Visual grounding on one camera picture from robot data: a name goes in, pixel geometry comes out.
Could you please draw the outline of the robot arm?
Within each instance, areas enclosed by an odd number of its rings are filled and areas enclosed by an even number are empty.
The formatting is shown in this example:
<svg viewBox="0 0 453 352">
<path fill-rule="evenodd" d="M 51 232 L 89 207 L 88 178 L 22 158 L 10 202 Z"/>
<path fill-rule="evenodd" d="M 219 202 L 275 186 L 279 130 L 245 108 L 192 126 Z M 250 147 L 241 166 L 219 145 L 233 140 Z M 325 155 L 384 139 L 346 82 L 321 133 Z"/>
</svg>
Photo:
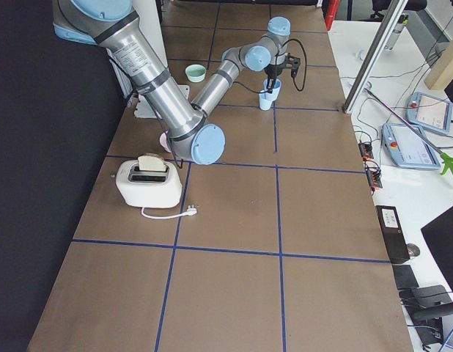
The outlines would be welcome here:
<svg viewBox="0 0 453 352">
<path fill-rule="evenodd" d="M 225 147 L 224 132 L 208 124 L 207 117 L 242 70 L 260 72 L 282 64 L 290 36 L 288 19 L 271 18 L 257 42 L 226 51 L 216 72 L 188 101 L 140 30 L 132 1 L 53 1 L 52 8 L 56 35 L 110 50 L 137 92 L 161 116 L 172 154 L 201 165 L 215 163 Z"/>
</svg>

